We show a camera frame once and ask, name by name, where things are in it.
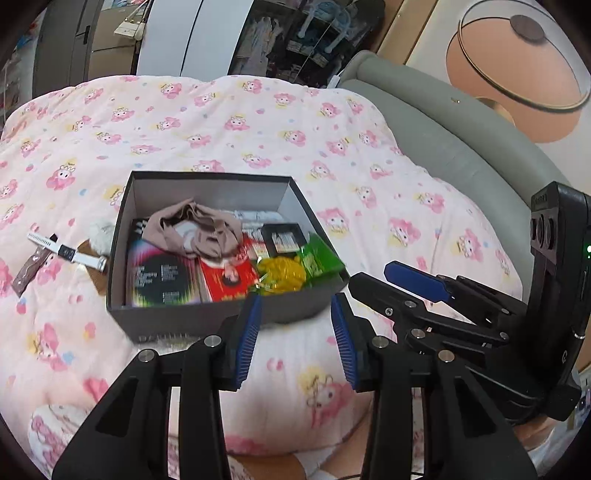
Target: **bed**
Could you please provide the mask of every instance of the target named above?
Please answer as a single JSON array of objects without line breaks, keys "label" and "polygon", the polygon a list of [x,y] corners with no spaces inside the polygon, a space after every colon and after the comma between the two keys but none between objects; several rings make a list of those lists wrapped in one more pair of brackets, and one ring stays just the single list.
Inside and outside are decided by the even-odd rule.
[{"label": "bed", "polygon": [[[68,87],[11,116],[0,168],[0,412],[8,427],[0,434],[37,477],[28,458],[48,475],[139,347],[83,269],[51,259],[20,300],[9,280],[33,251],[30,229],[78,245],[93,219],[114,220],[131,170],[291,175],[351,274],[381,277],[396,259],[516,297],[522,283],[525,297],[530,287],[529,198],[552,180],[566,183],[492,110],[369,52],[333,90],[243,76],[125,76]],[[353,308],[392,338],[391,320]],[[327,312],[265,329],[252,362],[243,389],[222,395],[235,454],[330,450],[368,411],[371,398],[344,380]],[[318,407],[329,391],[338,401]],[[56,426],[62,433],[47,435]],[[415,456],[420,463],[420,449]]]}]

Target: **shoebox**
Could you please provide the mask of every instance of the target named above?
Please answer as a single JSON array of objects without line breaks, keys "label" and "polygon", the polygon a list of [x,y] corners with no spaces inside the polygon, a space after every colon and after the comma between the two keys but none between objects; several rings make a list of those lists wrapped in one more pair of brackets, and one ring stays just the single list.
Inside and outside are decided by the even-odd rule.
[{"label": "shoebox", "polygon": [[[335,251],[291,177],[133,171],[121,199],[111,247],[106,306],[134,342],[211,335],[225,318],[238,314],[242,307],[242,299],[204,301],[202,298],[192,304],[143,307],[133,306],[126,299],[129,297],[128,245],[130,235],[134,234],[134,221],[149,218],[162,208],[189,198],[217,210],[271,212],[271,215],[276,212],[285,223],[296,223],[306,239],[316,233]],[[348,281],[349,274],[343,270],[310,288],[263,296],[262,322],[290,323],[312,317],[325,309],[332,295],[341,291]],[[200,287],[204,288],[203,276]]]}]

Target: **candy wrapper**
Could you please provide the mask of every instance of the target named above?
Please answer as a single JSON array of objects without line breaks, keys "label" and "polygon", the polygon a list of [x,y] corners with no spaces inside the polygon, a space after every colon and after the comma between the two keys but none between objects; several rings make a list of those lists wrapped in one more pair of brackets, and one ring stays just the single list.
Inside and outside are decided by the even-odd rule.
[{"label": "candy wrapper", "polygon": [[315,233],[312,233],[308,243],[300,248],[298,258],[306,270],[310,284],[314,284],[318,278],[338,274],[345,268],[340,258]]},{"label": "candy wrapper", "polygon": [[301,290],[307,278],[299,259],[263,258],[256,268],[262,275],[256,287],[263,295]]}]

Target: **red book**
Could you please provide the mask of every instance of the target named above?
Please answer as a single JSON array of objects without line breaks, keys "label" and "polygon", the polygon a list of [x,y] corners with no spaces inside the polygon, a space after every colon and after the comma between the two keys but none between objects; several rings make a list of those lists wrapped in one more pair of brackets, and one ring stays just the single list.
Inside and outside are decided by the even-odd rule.
[{"label": "red book", "polygon": [[212,301],[243,299],[256,283],[258,275],[248,258],[248,249],[246,242],[236,256],[221,262],[199,259]]}]

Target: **yellow candy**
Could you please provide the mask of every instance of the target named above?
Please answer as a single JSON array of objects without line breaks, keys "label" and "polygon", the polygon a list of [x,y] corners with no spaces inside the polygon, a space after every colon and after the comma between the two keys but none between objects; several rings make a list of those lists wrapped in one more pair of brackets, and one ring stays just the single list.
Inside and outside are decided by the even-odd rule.
[{"label": "yellow candy", "polygon": [[256,267],[262,274],[258,284],[262,288],[263,294],[298,291],[306,282],[304,267],[291,258],[264,258]]}]

